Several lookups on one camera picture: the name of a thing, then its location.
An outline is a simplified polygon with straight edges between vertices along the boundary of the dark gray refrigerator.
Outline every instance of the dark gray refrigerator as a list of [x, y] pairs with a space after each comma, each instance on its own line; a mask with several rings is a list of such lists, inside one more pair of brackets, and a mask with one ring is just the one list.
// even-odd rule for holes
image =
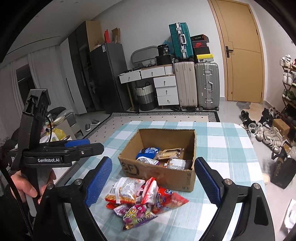
[[106, 113], [123, 112], [131, 107], [126, 84], [118, 75], [127, 70], [122, 44], [105, 43], [90, 52], [94, 81]]

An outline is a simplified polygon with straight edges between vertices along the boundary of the laundry basket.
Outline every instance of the laundry basket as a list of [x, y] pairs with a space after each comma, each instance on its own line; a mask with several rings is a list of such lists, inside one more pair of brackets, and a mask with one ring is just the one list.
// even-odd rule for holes
[[136, 95], [142, 111], [153, 110], [157, 107], [152, 85], [136, 88]]

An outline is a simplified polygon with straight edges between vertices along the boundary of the white desk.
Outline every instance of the white desk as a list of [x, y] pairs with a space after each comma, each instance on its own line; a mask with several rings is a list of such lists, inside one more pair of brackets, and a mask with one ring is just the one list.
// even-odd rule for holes
[[134, 108], [134, 105], [128, 83], [147, 78], [153, 78], [158, 105], [163, 106], [179, 104], [177, 83], [175, 75], [173, 74], [173, 65], [167, 64], [146, 69], [139, 69], [119, 76], [120, 82], [122, 84], [127, 84], [132, 108]]

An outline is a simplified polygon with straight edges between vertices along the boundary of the wooden door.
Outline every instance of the wooden door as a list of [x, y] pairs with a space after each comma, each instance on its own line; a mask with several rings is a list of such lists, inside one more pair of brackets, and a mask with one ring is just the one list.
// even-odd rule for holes
[[264, 85], [262, 45], [249, 5], [230, 0], [211, 2], [224, 42], [227, 99], [261, 103]]

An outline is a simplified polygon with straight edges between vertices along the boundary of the light blue tablecloth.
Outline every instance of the light blue tablecloth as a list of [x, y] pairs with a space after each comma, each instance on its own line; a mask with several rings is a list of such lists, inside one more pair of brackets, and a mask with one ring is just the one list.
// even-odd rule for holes
[[[90, 157], [68, 184], [96, 167], [103, 156], [112, 159], [113, 169], [97, 203], [90, 210], [108, 241], [194, 241], [199, 240], [206, 230], [217, 208], [211, 204], [198, 178], [192, 192], [178, 192], [189, 200], [189, 203], [167, 213], [160, 214], [156, 219], [134, 229], [122, 231], [123, 221], [112, 210], [105, 206], [104, 197], [114, 183], [124, 176], [118, 160], [119, 153], [138, 129], [195, 129], [197, 134], [196, 156], [202, 156], [211, 168], [220, 175], [230, 178], [238, 185], [251, 186], [256, 182], [265, 192], [261, 168], [255, 151], [246, 131], [233, 123], [219, 122], [167, 122], [167, 121], [131, 121], [116, 130], [104, 143], [102, 155]], [[234, 232], [241, 204], [237, 204], [233, 218], [224, 240], [230, 240]], [[77, 228], [71, 210], [68, 211], [69, 221], [77, 241], [83, 240]]]

